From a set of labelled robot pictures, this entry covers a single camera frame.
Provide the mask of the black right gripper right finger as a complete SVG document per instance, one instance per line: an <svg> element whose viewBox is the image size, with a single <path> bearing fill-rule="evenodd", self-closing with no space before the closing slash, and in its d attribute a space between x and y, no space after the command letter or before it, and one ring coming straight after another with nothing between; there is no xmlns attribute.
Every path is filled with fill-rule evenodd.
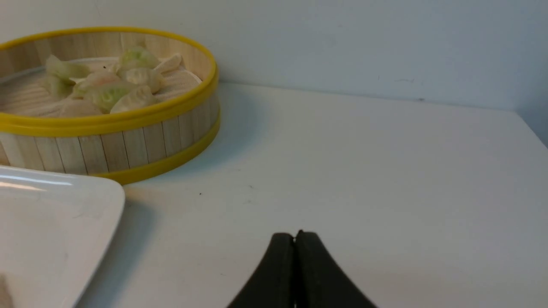
<svg viewBox="0 0 548 308"><path fill-rule="evenodd" d="M300 230L296 253L297 308L375 308L350 280L315 232Z"/></svg>

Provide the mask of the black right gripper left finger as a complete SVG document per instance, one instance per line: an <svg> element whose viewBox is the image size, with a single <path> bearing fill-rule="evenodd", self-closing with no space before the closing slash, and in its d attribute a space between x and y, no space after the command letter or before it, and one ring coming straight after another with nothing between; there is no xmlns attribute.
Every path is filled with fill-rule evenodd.
<svg viewBox="0 0 548 308"><path fill-rule="evenodd" d="M251 277L229 308L293 308L294 240L288 233L272 234Z"/></svg>

